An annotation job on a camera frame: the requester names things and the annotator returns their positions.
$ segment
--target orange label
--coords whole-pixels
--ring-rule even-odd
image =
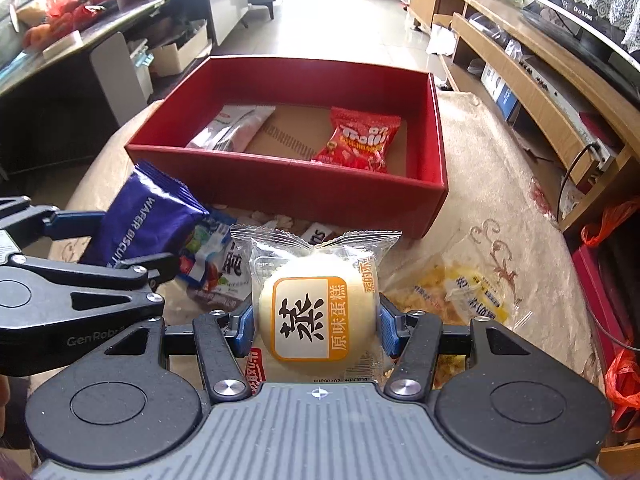
[[[273,285],[271,352],[281,361],[338,361],[349,353],[347,284],[337,276]]]
[[[371,268],[371,258],[364,258],[358,261],[358,270],[362,276],[362,285],[365,292],[375,292],[376,283],[373,280],[373,270]]]

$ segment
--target trolli candy bag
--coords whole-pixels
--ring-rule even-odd
[[[385,153],[400,128],[398,116],[331,108],[334,134],[311,160],[386,173]]]
[[[232,226],[249,255],[257,336],[279,365],[332,376],[371,348],[379,316],[376,268],[399,232],[351,232],[315,246],[275,229]]]
[[[114,267],[127,258],[177,254],[207,214],[183,183],[141,161],[102,218],[80,263]]]

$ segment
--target purple wafer biscuit bag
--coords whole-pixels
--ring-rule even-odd
[[[114,267],[128,258],[177,254],[208,214],[183,183],[141,161],[102,218],[80,263]]]

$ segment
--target red plastic bag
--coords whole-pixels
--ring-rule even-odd
[[[640,367],[634,352],[626,348],[620,350],[607,370],[604,385],[607,398],[615,404],[611,419],[613,431],[626,431],[640,415]],[[628,409],[636,410],[636,413],[626,427],[618,428],[618,421]]]
[[[602,224],[599,227],[597,235],[592,236],[590,232],[598,229],[596,224],[587,224],[580,231],[580,238],[587,247],[597,247],[615,230],[616,227],[623,224],[633,213],[640,209],[640,196],[623,202],[617,206],[610,206],[604,209],[602,213]]]
[[[68,12],[73,12],[76,7],[87,3],[87,1],[88,0],[47,0],[47,17],[50,20],[55,20]]]
[[[400,128],[400,117],[331,108],[330,119],[334,134],[311,160],[386,173],[385,152]]]

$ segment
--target food item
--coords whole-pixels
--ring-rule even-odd
[[[488,257],[478,247],[475,238],[464,237],[426,261],[398,269],[383,292],[402,312],[431,312],[446,324],[467,325],[475,316],[508,324],[514,304],[507,275],[500,273],[504,270],[494,260],[494,245]],[[441,387],[464,369],[464,356],[440,356],[434,387]]]
[[[187,148],[244,152],[275,109],[273,106],[225,105],[209,125],[191,139]]]
[[[80,263],[114,267],[126,258],[177,254],[208,214],[183,183],[141,161],[102,218]]]
[[[226,213],[210,210],[180,251],[180,277],[189,283],[187,295],[209,308],[231,311],[251,294],[248,264],[229,233],[235,223]]]
[[[376,381],[381,386],[386,381],[384,375],[384,355],[382,347],[376,339],[371,347],[346,370],[335,374],[323,374],[313,376],[285,366],[274,359],[271,353],[264,347],[261,339],[254,341],[249,355],[238,363],[244,376],[247,378],[252,394],[255,394],[260,383],[361,383],[363,381]]]
[[[96,20],[102,10],[104,8],[100,6],[79,6],[72,12],[49,18],[48,23],[27,30],[22,38],[22,47],[44,50],[74,30],[85,30]]]
[[[327,240],[334,232],[332,229],[315,222],[309,226],[301,238],[309,245],[318,245]]]
[[[386,173],[385,152],[400,128],[400,117],[331,108],[330,119],[334,134],[312,160]]]
[[[370,348],[379,315],[377,262],[399,232],[346,233],[310,246],[283,231],[233,226],[250,255],[260,342],[306,376],[343,373]]]
[[[334,254],[289,260],[264,283],[258,301],[262,340],[279,361],[315,374],[352,365],[376,332],[378,298],[362,275]]]
[[[32,0],[16,9],[15,13],[21,22],[30,27],[36,27],[44,22],[47,17],[47,0]]]

